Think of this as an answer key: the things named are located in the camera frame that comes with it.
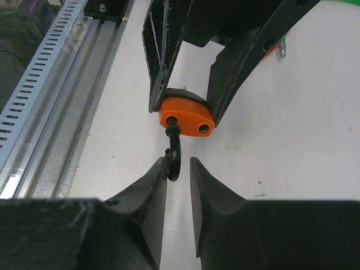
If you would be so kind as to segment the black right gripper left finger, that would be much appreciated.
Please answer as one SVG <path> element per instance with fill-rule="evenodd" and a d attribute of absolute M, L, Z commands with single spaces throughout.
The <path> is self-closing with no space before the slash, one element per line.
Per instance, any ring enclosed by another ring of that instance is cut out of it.
<path fill-rule="evenodd" d="M 1 200 L 2 269 L 159 269 L 167 162 L 115 196 Z"/>

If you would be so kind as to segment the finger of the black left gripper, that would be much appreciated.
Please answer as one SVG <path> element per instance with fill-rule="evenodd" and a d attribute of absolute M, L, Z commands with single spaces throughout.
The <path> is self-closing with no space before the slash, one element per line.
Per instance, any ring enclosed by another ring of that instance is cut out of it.
<path fill-rule="evenodd" d="M 215 125 L 222 120 L 236 92 L 267 52 L 318 1 L 268 1 L 274 6 L 262 22 L 238 34 L 217 55 L 209 74 L 206 101 Z"/>
<path fill-rule="evenodd" d="M 142 40 L 150 77 L 150 113 L 160 109 L 185 36 L 191 6 L 191 0 L 157 0 L 148 7 Z"/>

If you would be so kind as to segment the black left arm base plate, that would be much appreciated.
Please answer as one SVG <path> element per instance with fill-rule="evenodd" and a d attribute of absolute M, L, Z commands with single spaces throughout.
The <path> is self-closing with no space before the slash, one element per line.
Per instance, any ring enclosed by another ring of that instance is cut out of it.
<path fill-rule="evenodd" d="M 88 0 L 84 15 L 100 21 L 119 22 L 130 0 Z"/>

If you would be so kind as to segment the orange black padlock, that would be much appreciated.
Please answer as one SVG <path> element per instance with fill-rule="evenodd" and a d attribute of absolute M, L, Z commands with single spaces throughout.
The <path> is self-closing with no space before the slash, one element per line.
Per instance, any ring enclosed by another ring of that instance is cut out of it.
<path fill-rule="evenodd" d="M 207 137 L 215 122 L 206 101 L 184 89 L 167 88 L 159 108 L 159 121 L 169 138 L 165 150 L 168 162 L 168 179 L 176 181 L 181 170 L 180 136 Z"/>

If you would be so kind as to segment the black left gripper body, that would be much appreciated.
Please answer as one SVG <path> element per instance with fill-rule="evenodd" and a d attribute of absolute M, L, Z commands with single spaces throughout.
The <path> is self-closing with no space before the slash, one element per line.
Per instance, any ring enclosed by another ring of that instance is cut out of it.
<path fill-rule="evenodd" d="M 197 47 L 211 40 L 225 46 L 247 33 L 258 33 L 283 1 L 180 1 L 185 15 L 181 41 Z"/>

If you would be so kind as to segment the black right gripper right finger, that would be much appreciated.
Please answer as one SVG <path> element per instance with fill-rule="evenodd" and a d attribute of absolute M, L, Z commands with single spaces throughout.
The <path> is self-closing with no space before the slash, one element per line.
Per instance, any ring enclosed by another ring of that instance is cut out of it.
<path fill-rule="evenodd" d="M 202 269 L 358 269 L 359 202 L 247 200 L 190 160 Z"/>

